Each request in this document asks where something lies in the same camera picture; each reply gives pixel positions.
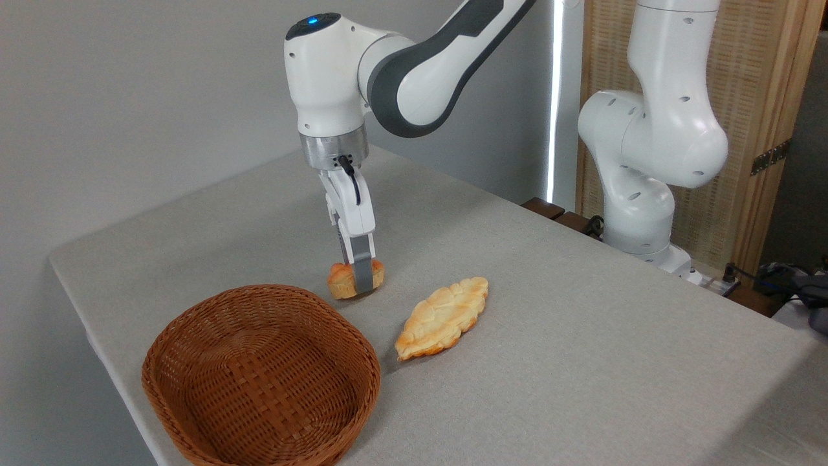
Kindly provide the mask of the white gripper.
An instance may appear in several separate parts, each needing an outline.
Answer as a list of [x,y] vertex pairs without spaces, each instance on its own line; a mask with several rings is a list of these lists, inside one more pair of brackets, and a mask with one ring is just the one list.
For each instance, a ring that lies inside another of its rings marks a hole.
[[343,169],[322,170],[320,180],[329,212],[338,219],[336,231],[343,262],[352,265],[356,293],[366,294],[375,289],[371,241],[376,222],[369,186],[358,168],[352,175]]

